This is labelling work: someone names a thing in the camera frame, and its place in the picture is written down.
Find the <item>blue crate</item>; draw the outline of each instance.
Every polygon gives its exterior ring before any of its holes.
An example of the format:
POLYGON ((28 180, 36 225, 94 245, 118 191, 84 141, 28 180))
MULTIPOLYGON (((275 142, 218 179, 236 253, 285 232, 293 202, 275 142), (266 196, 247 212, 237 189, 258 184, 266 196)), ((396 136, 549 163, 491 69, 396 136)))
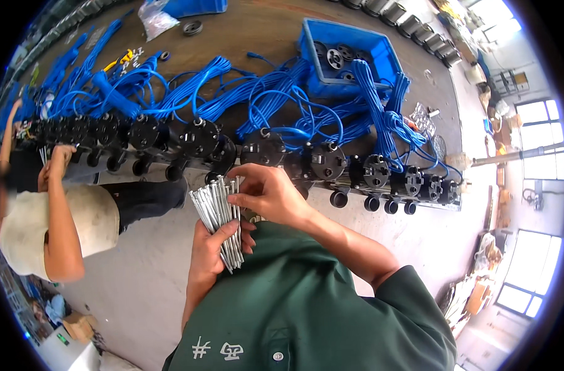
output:
POLYGON ((228 0, 170 0, 162 10, 174 18, 183 18, 199 14, 223 13, 227 8, 228 0))
POLYGON ((299 37, 300 51, 303 58, 313 66, 308 78, 308 95, 314 98, 352 98, 360 93, 360 87, 353 81, 336 78, 344 70, 350 70, 351 62, 344 61, 341 70, 333 70, 330 66, 321 67, 313 41, 320 41, 326 46, 346 44, 354 51, 364 50, 372 59, 371 71, 375 79, 375 86, 379 93, 387 96, 391 93, 389 83, 381 83, 381 78, 393 84, 398 72, 402 72, 401 65, 395 55, 387 36, 359 27, 319 19, 305 18, 303 31, 299 37))

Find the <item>green shirt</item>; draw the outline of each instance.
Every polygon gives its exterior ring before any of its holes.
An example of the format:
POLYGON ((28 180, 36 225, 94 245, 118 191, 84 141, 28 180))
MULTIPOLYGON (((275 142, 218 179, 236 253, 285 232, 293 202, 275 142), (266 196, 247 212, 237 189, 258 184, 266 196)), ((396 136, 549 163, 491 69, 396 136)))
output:
POLYGON ((360 297, 310 236, 256 226, 255 253, 221 275, 163 371, 453 370, 455 340, 412 266, 360 297))

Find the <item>window frame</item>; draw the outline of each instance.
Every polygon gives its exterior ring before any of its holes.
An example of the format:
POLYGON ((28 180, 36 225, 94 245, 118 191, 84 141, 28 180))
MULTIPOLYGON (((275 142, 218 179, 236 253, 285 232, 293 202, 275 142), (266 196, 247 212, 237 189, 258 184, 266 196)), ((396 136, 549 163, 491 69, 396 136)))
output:
MULTIPOLYGON (((518 316, 520 316, 520 317, 523 317, 523 318, 526 318, 526 319, 529 319, 529 320, 532 320, 532 321, 533 321, 533 320, 536 319, 536 317, 528 316, 528 315, 526 314, 526 313, 527 313, 527 309, 529 309, 530 304, 531 304, 531 301, 534 299, 534 297, 539 297, 539 298, 542 300, 542 304, 540 305, 540 308, 541 308, 541 306, 544 305, 544 302, 545 302, 546 299, 548 298, 548 295, 549 295, 549 293, 550 293, 550 286, 548 286, 548 290, 546 290, 546 293, 542 295, 542 294, 538 294, 538 293, 536 293, 536 292, 528 291, 528 290, 526 290, 526 289, 524 289, 524 288, 521 288, 521 287, 519 287, 519 286, 516 286, 516 285, 513 285, 513 284, 510 284, 510 283, 507 283, 507 282, 506 282, 506 277, 509 275, 510 266, 513 264, 513 259, 515 259, 515 253, 516 253, 516 251, 517 251, 517 241, 518 241, 518 238, 519 238, 519 232, 522 232, 522 231, 523 231, 523 232, 530 232, 530 233, 537 233, 537 234, 544 234, 545 236, 550 236, 550 238, 552 238, 552 237, 557 237, 557 238, 560 238, 561 240, 562 240, 562 237, 560 237, 560 236, 558 236, 558 235, 556 235, 556 234, 549 234, 549 233, 537 232, 537 231, 534 231, 534 230, 528 230, 528 229, 522 229, 522 228, 519 228, 519 229, 517 230, 517 236, 515 237, 515 250, 513 250, 513 256, 511 256, 510 263, 509 263, 509 266, 508 266, 507 271, 506 271, 506 274, 505 274, 505 278, 503 278, 503 284, 501 285, 501 289, 499 290, 499 294, 496 296, 496 298, 495 298, 495 300, 494 300, 494 305, 496 305, 497 307, 502 308, 502 309, 504 309, 504 310, 506 310, 506 311, 508 311, 508 312, 510 312, 510 313, 512 313, 512 314, 514 314, 514 315, 518 315, 518 316), (514 289, 516 289, 516 290, 519 290, 519 291, 521 291, 521 292, 524 292, 524 293, 527 293, 527 294, 530 294, 530 295, 531 295, 530 301, 527 302, 527 305, 526 305, 525 310, 523 311, 523 313, 517 312, 515 309, 509 308, 509 307, 507 307, 506 305, 503 305, 503 304, 500 304, 500 303, 499 303, 499 298, 500 298, 500 296, 501 296, 501 292, 503 291, 503 288, 504 288, 505 286, 508 286, 508 287, 510 287, 510 288, 514 288, 514 289)), ((558 266, 558 259, 560 258, 560 256, 561 256, 561 254, 560 254, 560 252, 559 252, 558 257, 556 258, 556 265, 555 265, 555 266, 558 266)), ((552 274, 552 278, 554 278, 555 275, 556 275, 556 268, 554 268, 554 272, 553 272, 553 274, 552 274)))
MULTIPOLYGON (((539 98, 539 99, 532 99, 532 100, 526 100, 520 103, 515 103, 515 113, 519 113, 517 111, 517 107, 519 106, 525 106, 526 104, 531 104, 531 103, 538 103, 538 102, 543 102, 544 103, 544 107, 545 107, 545 112, 546 115, 548 115, 548 119, 545 121, 536 121, 536 122, 528 122, 528 123, 523 123, 523 126, 533 126, 533 125, 541 125, 543 123, 549 123, 549 124, 553 124, 553 123, 562 123, 560 114, 557 120, 553 120, 550 118, 550 111, 548 111, 548 106, 546 105, 546 101, 548 100, 553 100, 556 101, 553 98, 548 98, 548 97, 544 97, 544 98, 539 98)), ((523 151, 523 137, 521 136, 521 130, 519 130, 519 140, 521 141, 521 151, 523 151)), ((554 182, 564 182, 564 179, 551 179, 551 178, 539 178, 539 177, 525 177, 525 159, 521 160, 523 166, 521 167, 522 171, 523 171, 523 179, 528 180, 528 181, 554 181, 554 182)))

